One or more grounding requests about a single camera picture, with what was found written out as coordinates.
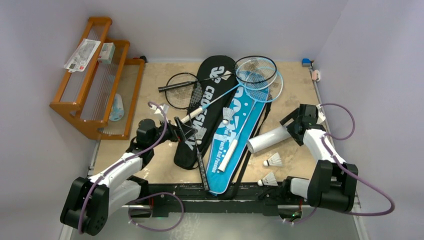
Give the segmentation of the white shuttlecock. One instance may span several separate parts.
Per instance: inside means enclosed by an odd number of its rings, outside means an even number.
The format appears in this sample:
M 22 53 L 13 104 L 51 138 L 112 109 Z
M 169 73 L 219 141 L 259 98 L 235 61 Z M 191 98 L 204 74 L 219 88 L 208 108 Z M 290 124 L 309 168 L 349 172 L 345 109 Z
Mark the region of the white shuttlecock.
M 196 133 L 194 134 L 195 143 L 201 145 L 203 137 L 205 136 L 207 129 L 205 127 L 196 127 Z
M 264 160 L 262 165 L 264 167 L 282 167 L 283 162 L 278 152 L 274 153 L 270 158 Z
M 235 110 L 230 107 L 224 107 L 222 109 L 222 124 L 228 125 L 230 123 L 230 120 L 233 118 L 235 114 Z
M 278 186 L 278 181 L 275 177 L 275 174 L 271 171 L 269 172 L 265 177 L 259 179 L 257 181 L 257 184 L 259 186 L 272 186 L 272 187 L 277 187 Z

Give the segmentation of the black racket handle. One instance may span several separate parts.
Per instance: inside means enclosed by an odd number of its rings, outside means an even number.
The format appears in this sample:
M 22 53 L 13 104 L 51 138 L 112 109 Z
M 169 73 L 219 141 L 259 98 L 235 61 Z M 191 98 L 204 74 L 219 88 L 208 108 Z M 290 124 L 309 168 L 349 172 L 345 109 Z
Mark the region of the black racket handle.
M 192 107 L 196 107 L 203 97 L 202 85 L 197 77 L 189 72 L 173 75 L 168 80 L 165 87 L 165 98 L 168 103 L 176 109 L 188 110 Z M 199 150 L 199 145 L 196 144 L 195 136 L 193 136 L 193 140 L 203 188 L 205 191 L 209 191 L 210 186 L 207 180 L 203 156 Z

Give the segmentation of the white shuttlecock tube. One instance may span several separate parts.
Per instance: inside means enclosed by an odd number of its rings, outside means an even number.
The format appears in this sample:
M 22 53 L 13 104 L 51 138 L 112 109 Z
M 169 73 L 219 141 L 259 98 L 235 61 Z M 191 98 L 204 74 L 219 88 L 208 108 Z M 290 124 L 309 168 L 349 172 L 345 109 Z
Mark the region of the white shuttlecock tube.
M 275 144 L 291 138 L 285 126 L 279 126 L 268 132 L 259 134 L 247 141 L 247 148 L 251 153 L 257 153 Z

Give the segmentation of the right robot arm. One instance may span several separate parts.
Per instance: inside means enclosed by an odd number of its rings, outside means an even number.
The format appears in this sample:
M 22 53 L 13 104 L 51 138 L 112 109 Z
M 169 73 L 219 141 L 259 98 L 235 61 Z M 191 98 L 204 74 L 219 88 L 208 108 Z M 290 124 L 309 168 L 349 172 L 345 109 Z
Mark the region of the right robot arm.
M 280 121 L 290 137 L 299 146 L 306 146 L 316 161 L 311 178 L 287 177 L 289 185 L 281 189 L 280 196 L 288 204 L 302 197 L 312 207 L 347 213 L 354 206 L 357 180 L 353 176 L 359 171 L 338 155 L 323 121 L 321 106 L 312 104 L 300 104 Z

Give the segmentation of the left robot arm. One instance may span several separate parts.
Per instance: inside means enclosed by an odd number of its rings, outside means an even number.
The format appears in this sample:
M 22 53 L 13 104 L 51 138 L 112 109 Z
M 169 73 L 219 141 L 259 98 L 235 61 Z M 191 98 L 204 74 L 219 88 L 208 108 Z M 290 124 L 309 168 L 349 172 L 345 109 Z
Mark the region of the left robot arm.
M 165 142 L 184 142 L 200 133 L 199 127 L 163 120 L 156 126 L 147 118 L 138 123 L 129 147 L 112 165 L 90 177 L 76 178 L 69 189 L 60 222 L 81 234 L 97 235 L 110 214 L 134 201 L 138 205 L 149 199 L 148 182 L 134 174 L 146 167 L 154 156 L 154 148 Z

